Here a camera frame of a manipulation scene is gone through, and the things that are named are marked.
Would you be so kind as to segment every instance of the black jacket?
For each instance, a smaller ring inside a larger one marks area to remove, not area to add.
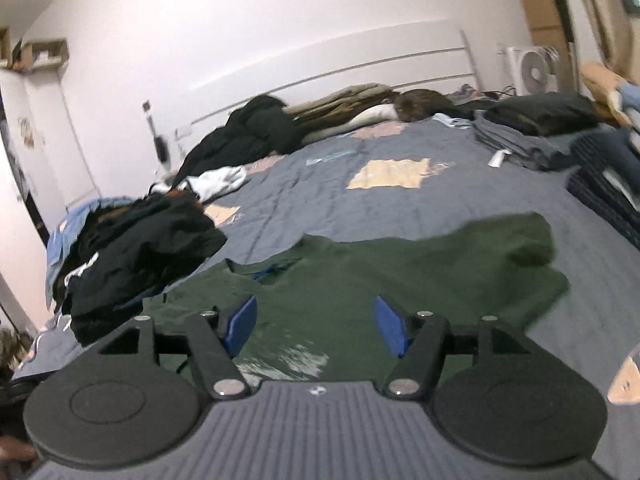
[[[85,249],[97,250],[98,258],[69,281],[62,313],[71,314],[78,342],[92,343],[142,309],[143,297],[193,272],[225,242],[195,195],[151,195],[98,226]]]
[[[225,126],[216,128],[189,152],[174,178],[174,187],[188,176],[224,166],[244,166],[271,152],[284,155],[297,150],[304,132],[282,111],[283,106],[275,97],[259,95],[233,111]]]

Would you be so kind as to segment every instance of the white box fan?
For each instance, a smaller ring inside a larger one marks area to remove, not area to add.
[[[510,46],[506,54],[517,95],[558,91],[560,56],[552,46]]]

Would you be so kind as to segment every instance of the metal bolt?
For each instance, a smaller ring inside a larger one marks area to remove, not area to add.
[[[238,379],[222,379],[213,385],[213,390],[220,396],[234,396],[244,392],[244,383]]]
[[[420,384],[413,379],[396,379],[388,386],[389,391],[399,397],[412,395],[420,389]]]

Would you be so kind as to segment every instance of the light blue shirt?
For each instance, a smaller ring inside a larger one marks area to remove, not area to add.
[[[45,298],[47,309],[51,307],[53,299],[53,285],[62,269],[66,258],[69,256],[71,246],[78,240],[80,231],[84,227],[89,213],[101,207],[119,207],[133,202],[135,199],[128,196],[113,198],[94,198],[82,205],[71,209],[65,219],[60,222],[52,232],[47,243],[47,277],[45,278]]]

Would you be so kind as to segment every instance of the round black disc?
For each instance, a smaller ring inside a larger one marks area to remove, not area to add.
[[[491,462],[545,466],[590,456],[607,421],[598,391],[572,370],[535,358],[495,358],[434,394],[451,440]]]
[[[131,364],[109,356],[42,383],[24,408],[33,443],[59,462],[91,468],[132,465],[174,446],[196,424],[196,391],[156,365]]]

